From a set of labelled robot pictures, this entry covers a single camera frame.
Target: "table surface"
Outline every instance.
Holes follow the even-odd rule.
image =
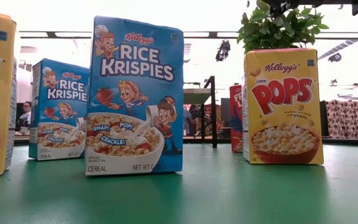
[[[323,166],[276,166],[185,144],[183,172],[110,177],[27,150],[0,176],[0,223],[358,223],[358,147],[325,145]]]

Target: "green leaves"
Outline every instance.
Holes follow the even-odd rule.
[[[257,7],[248,17],[242,15],[242,27],[237,31],[237,43],[244,44],[245,52],[255,49],[304,47],[314,44],[315,35],[329,27],[321,23],[321,13],[311,13],[311,8],[289,9],[288,14],[270,18],[269,5],[257,0]]]

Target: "blue cereal box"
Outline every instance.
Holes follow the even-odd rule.
[[[33,66],[29,157],[83,157],[89,69],[43,59]]]
[[[86,175],[182,170],[183,32],[95,17]]]

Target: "red box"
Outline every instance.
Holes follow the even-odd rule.
[[[230,86],[231,151],[242,152],[241,85]]]

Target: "crackle character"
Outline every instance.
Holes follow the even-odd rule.
[[[98,37],[94,42],[96,46],[96,56],[104,55],[106,58],[114,57],[114,52],[119,49],[119,47],[114,45],[114,34],[109,32],[104,25],[97,25],[94,28],[94,33],[96,37]]]
[[[172,151],[175,154],[182,154],[182,151],[175,146],[171,126],[169,123],[176,121],[177,111],[175,109],[175,99],[172,96],[165,96],[157,105],[158,116],[154,117],[154,126],[162,133],[165,139],[163,152],[166,152],[168,140],[171,142]]]
[[[44,87],[55,88],[56,84],[59,83],[59,81],[56,80],[56,73],[49,67],[45,67],[42,73],[44,74]]]
[[[120,110],[125,108],[125,114],[128,116],[136,117],[136,112],[134,106],[143,105],[146,101],[149,100],[148,96],[143,95],[140,92],[139,86],[132,81],[122,81],[118,83],[118,88],[120,91],[120,98],[123,103],[111,103],[109,106],[113,110]]]
[[[59,103],[59,113],[63,119],[74,118],[78,114],[68,103]]]

